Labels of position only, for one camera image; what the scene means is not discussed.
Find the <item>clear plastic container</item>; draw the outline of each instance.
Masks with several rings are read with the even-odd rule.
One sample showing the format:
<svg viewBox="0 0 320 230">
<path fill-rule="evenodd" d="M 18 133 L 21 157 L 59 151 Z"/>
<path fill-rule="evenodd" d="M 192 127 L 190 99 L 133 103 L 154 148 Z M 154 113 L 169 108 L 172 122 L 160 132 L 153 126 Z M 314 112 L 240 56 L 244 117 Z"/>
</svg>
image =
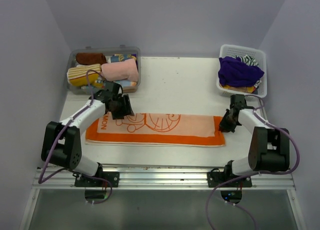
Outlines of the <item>clear plastic container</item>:
<svg viewBox="0 0 320 230">
<path fill-rule="evenodd" d="M 119 46 L 118 48 L 99 48 L 92 49 L 91 47 L 86 47 L 85 49 L 74 50 L 71 52 L 68 65 L 66 70 L 69 68 L 76 67 L 76 55 L 77 53 L 103 53 L 106 58 L 113 56 L 114 54 L 123 54 L 123 55 L 136 55 L 137 69 L 139 73 L 139 79 L 135 86 L 125 86 L 123 87 L 124 93 L 136 92 L 138 86 L 141 82 L 141 59 L 140 59 L 140 49 L 138 47 L 126 47 L 124 45 Z M 68 89 L 77 95 L 85 95 L 85 91 L 81 89 L 81 87 L 76 87 L 68 84 Z"/>
<path fill-rule="evenodd" d="M 266 54 L 263 51 L 256 50 L 254 48 L 248 48 L 243 46 L 234 46 L 234 45 L 223 45 L 220 48 L 220 56 L 219 57 L 226 57 L 226 56 L 245 56 L 249 55 L 255 58 L 255 60 L 259 63 L 260 69 L 264 72 L 263 77 L 261 78 L 261 83 L 259 88 L 257 89 L 257 96 L 261 98 L 266 97 L 267 95 L 267 58 Z M 247 95 L 248 93 L 240 92 L 240 91 L 233 91 L 229 89 L 225 89 L 220 86 L 219 84 L 219 77 L 216 78 L 216 87 L 218 88 L 218 92 L 222 96 L 230 97 L 234 94 L 241 94 Z M 255 97 L 247 97 L 248 100 L 254 100 Z"/>
</svg>

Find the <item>white wall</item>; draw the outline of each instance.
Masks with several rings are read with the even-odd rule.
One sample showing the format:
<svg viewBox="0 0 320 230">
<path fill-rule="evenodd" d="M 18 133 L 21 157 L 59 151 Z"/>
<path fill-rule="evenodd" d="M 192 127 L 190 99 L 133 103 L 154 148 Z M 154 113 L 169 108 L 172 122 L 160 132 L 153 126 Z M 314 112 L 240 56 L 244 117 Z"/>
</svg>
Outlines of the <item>white wall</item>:
<svg viewBox="0 0 320 230">
<path fill-rule="evenodd" d="M 72 50 L 137 46 L 144 56 L 217 57 L 258 48 L 285 0 L 46 0 Z"/>
<path fill-rule="evenodd" d="M 320 0 L 286 0 L 261 49 L 267 54 L 267 113 L 288 128 L 301 151 L 293 174 L 308 229 L 320 217 Z"/>
<path fill-rule="evenodd" d="M 0 22 L 0 229 L 15 230 L 64 104 L 70 49 L 45 0 L 1 0 Z"/>
</svg>

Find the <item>white laundry basket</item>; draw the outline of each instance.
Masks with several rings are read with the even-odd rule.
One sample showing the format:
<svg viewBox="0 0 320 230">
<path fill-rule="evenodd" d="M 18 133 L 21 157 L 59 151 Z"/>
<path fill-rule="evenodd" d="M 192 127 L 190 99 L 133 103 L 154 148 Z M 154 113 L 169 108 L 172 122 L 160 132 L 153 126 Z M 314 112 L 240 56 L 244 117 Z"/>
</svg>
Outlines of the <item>white laundry basket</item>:
<svg viewBox="0 0 320 230">
<path fill-rule="evenodd" d="M 234 46 L 234 45 L 223 45 L 220 48 L 220 56 L 219 57 L 226 57 L 226 56 L 245 56 L 249 55 L 255 58 L 255 60 L 259 63 L 260 69 L 264 72 L 263 77 L 261 78 L 261 83 L 259 88 L 257 89 L 257 96 L 265 97 L 267 95 L 267 60 L 266 54 L 260 50 L 256 50 L 253 48 L 242 47 L 242 46 Z M 233 91 L 229 89 L 224 89 L 219 84 L 219 77 L 216 78 L 216 86 L 218 88 L 219 94 L 222 96 L 230 97 L 234 94 L 242 94 L 247 95 L 248 93 L 240 92 L 240 91 Z M 253 100 L 254 97 L 246 97 L 248 100 Z"/>
</svg>

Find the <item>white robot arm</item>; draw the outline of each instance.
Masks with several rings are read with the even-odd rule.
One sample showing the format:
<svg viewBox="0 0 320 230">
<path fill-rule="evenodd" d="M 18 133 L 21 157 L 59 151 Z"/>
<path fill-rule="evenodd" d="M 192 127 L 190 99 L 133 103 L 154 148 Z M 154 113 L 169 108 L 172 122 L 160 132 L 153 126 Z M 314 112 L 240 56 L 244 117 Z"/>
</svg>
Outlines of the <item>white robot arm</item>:
<svg viewBox="0 0 320 230">
<path fill-rule="evenodd" d="M 50 122 L 45 129 L 42 160 L 47 161 L 50 156 L 51 164 L 83 176 L 105 178 L 101 164 L 82 154 L 81 135 L 107 112 L 111 112 L 113 119 L 123 119 L 127 115 L 133 115 L 129 97 L 119 94 L 120 88 L 121 85 L 108 82 L 103 90 L 96 92 L 93 99 L 90 97 L 87 103 L 71 117 L 61 122 Z M 55 143 L 59 134 L 61 134 L 60 140 L 64 139 L 64 144 Z"/>
<path fill-rule="evenodd" d="M 252 172 L 287 171 L 290 165 L 289 138 L 270 128 L 254 116 L 254 108 L 247 105 L 244 95 L 232 95 L 230 109 L 219 125 L 222 132 L 234 132 L 236 126 L 243 125 L 251 134 L 248 157 L 229 161 L 219 174 L 219 183 Z"/>
</svg>

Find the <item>cable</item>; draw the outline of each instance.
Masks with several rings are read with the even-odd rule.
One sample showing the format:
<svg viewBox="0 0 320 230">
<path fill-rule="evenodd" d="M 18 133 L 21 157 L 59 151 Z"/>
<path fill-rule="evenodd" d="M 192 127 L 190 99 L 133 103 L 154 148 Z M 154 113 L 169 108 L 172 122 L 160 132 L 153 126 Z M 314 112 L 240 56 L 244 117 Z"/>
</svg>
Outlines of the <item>cable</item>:
<svg viewBox="0 0 320 230">
<path fill-rule="evenodd" d="M 206 200 L 206 202 L 205 202 L 205 214 L 206 214 L 206 218 L 207 218 L 207 220 L 208 220 L 209 225 L 211 226 L 211 228 L 212 228 L 213 230 L 217 230 L 217 229 L 215 228 L 215 226 L 213 225 L 213 223 L 212 223 L 211 220 L 210 220 L 208 208 L 209 208 L 209 202 L 210 202 L 210 199 L 211 199 L 212 195 L 214 194 L 214 192 L 215 192 L 219 187 L 222 187 L 222 186 L 227 185 L 227 184 L 229 184 L 229 183 L 232 183 L 232 182 L 234 182 L 234 181 L 239 181 L 239 180 L 241 180 L 241 179 L 244 179 L 244 178 L 247 178 L 247 177 L 252 177 L 252 176 L 255 176 L 255 175 L 258 175 L 258 174 L 271 174 L 271 175 L 286 175 L 286 174 L 290 174 L 290 173 L 294 172 L 294 171 L 297 169 L 297 167 L 299 166 L 299 163 L 300 163 L 300 151 L 299 151 L 299 148 L 298 148 L 295 140 L 292 138 L 292 136 L 290 136 L 286 131 L 282 130 L 281 128 L 278 128 L 277 126 L 274 126 L 274 125 L 270 124 L 268 121 L 266 121 L 266 120 L 264 120 L 262 117 L 260 117 L 260 116 L 258 115 L 258 113 L 256 113 L 257 110 L 262 109 L 262 108 L 265 106 L 263 99 L 262 99 L 261 97 L 257 96 L 257 95 L 246 95 L 246 96 L 253 96 L 253 97 L 256 97 L 256 98 L 258 98 L 258 99 L 261 100 L 261 102 L 262 102 L 261 106 L 258 106 L 258 107 L 256 107 L 256 108 L 253 109 L 253 114 L 254 114 L 254 116 L 255 116 L 260 122 L 262 122 L 263 124 L 265 124 L 266 126 L 271 127 L 271 128 L 273 128 L 273 129 L 275 129 L 275 130 L 283 133 L 287 138 L 289 138 L 289 140 L 291 141 L 291 143 L 293 144 L 294 149 L 295 149 L 296 161 L 295 161 L 295 164 L 294 164 L 293 168 L 291 168 L 289 171 L 285 171 L 285 172 L 270 172 L 270 171 L 252 172 L 252 173 L 250 173 L 250 174 L 243 175 L 243 176 L 239 176 L 239 177 L 236 177 L 236 178 L 231 179 L 231 180 L 229 180 L 229 181 L 225 181 L 225 182 L 219 184 L 218 186 L 216 186 L 216 187 L 210 192 L 210 194 L 209 194 L 209 196 L 208 196 L 208 198 L 207 198 L 207 200 Z M 254 223 L 254 229 L 257 230 L 257 229 L 258 229 L 258 223 L 257 223 L 256 219 L 254 218 L 254 216 L 253 216 L 249 211 L 247 211 L 245 208 L 243 208 L 242 206 L 240 206 L 240 205 L 236 205 L 236 206 L 237 206 L 238 208 L 242 209 L 243 211 L 245 211 L 245 212 L 250 216 L 250 218 L 252 219 L 252 221 L 253 221 L 253 223 Z"/>
<path fill-rule="evenodd" d="M 45 162 L 44 162 L 44 166 L 43 166 L 43 168 L 42 168 L 42 171 L 41 171 L 41 173 L 40 173 L 40 176 L 39 176 L 39 179 L 38 179 L 38 183 L 39 183 L 39 184 L 44 183 L 45 181 L 47 181 L 48 179 L 50 179 L 51 177 L 53 177 L 54 175 L 56 175 L 58 172 L 61 172 L 62 170 L 65 170 L 65 168 L 61 168 L 61 169 L 55 171 L 54 173 L 52 173 L 51 175 L 49 175 L 49 176 L 47 176 L 46 178 L 43 179 L 44 174 L 45 174 L 45 172 L 46 172 L 46 169 L 47 169 L 47 167 L 48 167 L 48 164 L 49 164 L 49 162 L 50 162 L 50 159 L 51 159 L 51 157 L 52 157 L 52 154 L 54 153 L 54 150 L 55 150 L 55 148 L 56 148 L 56 146 L 57 146 L 57 143 L 58 143 L 59 139 L 61 138 L 62 134 L 66 131 L 66 129 L 70 126 L 70 124 L 71 124 L 80 114 L 82 114 L 85 110 L 87 110 L 87 109 L 93 104 L 93 102 L 94 102 L 94 91 L 93 91 L 93 89 L 92 89 L 92 87 L 91 87 L 91 84 L 90 84 L 90 81 L 89 81 L 89 72 L 95 72 L 95 73 L 99 74 L 101 77 L 103 77 L 99 72 L 97 72 L 97 71 L 95 71 L 95 70 L 88 70 L 88 71 L 86 72 L 85 77 L 86 77 L 86 81 L 87 81 L 88 86 L 89 86 L 89 89 L 90 89 L 91 101 L 90 101 L 89 105 L 86 105 L 86 106 L 83 107 L 80 111 L 78 111 L 78 112 L 73 116 L 73 118 L 70 119 L 70 120 L 67 122 L 67 124 L 62 128 L 62 130 L 61 130 L 61 131 L 59 132 L 59 134 L 56 136 L 56 138 L 55 138 L 55 140 L 54 140 L 54 142 L 53 142 L 53 144 L 52 144 L 52 146 L 51 146 L 51 149 L 50 149 L 50 151 L 49 151 L 49 154 L 48 154 L 48 156 L 46 157 L 46 160 L 45 160 Z"/>
</svg>

